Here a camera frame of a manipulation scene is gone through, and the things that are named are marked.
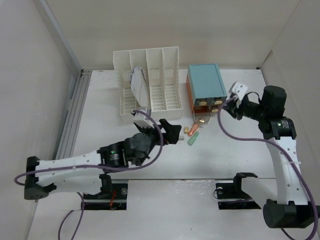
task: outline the blue box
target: blue box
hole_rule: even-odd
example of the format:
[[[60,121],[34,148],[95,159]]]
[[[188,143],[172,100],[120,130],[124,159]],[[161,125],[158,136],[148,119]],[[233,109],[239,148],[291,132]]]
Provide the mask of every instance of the blue box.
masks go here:
[[[192,98],[191,108],[219,105],[227,98],[218,64],[189,65],[187,86],[191,93],[189,98]]]

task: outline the white wall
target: white wall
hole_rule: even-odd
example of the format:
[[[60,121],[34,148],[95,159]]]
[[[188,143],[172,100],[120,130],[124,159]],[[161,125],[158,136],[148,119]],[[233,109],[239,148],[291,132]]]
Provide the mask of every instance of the white wall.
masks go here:
[[[22,240],[35,203],[14,177],[53,156],[71,72],[32,0],[0,6],[0,234]]]
[[[260,67],[299,0],[48,0],[84,68],[113,51],[179,47],[180,66]]]
[[[320,1],[301,0],[262,65],[268,84],[286,89],[285,114],[297,130],[301,171],[320,204]]]

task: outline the blue box top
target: blue box top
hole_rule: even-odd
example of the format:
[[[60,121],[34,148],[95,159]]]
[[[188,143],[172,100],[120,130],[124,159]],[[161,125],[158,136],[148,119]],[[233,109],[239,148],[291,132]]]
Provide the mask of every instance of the blue box top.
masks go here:
[[[218,64],[189,65],[188,74],[193,100],[227,96]]]

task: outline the bolt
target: bolt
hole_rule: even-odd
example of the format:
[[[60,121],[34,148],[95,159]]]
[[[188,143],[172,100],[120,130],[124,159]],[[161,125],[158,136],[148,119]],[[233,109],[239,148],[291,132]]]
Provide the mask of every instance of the bolt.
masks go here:
[[[216,193],[217,194],[223,194],[224,193],[224,189],[220,186],[216,189]]]
[[[125,187],[121,189],[122,195],[127,195],[127,193],[128,193],[128,189],[126,189]]]

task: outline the table surface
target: table surface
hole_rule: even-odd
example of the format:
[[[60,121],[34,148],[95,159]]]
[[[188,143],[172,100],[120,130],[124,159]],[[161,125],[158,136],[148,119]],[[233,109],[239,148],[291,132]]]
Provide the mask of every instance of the table surface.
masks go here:
[[[265,81],[260,70],[221,69],[226,90],[240,81],[262,96]],[[171,124],[191,127],[192,113],[186,87],[187,70],[179,71],[179,91],[183,105],[181,119],[168,120]],[[250,95],[257,101],[255,94]],[[221,114],[225,128],[232,134],[248,138],[262,138],[258,123],[251,119],[233,119],[227,112]],[[189,146],[189,137],[176,145],[163,148],[160,158],[151,166],[112,175],[113,179],[230,179],[238,172],[252,172],[259,178],[274,178],[274,168],[265,143],[235,141],[221,131],[217,116],[198,129],[199,137]],[[74,156],[89,153],[126,138],[138,130],[133,124],[123,124],[120,119],[118,83],[113,70],[92,72],[79,130]],[[153,158],[159,147],[151,152]]]
[[[274,179],[263,179],[275,191]],[[74,240],[287,240],[270,229],[261,210],[219,210],[214,180],[130,180],[127,210],[86,210]],[[57,240],[69,210],[80,209],[75,193],[55,193],[39,201],[28,240]],[[65,221],[61,239],[69,240],[80,211]],[[289,229],[306,239],[306,229]]]

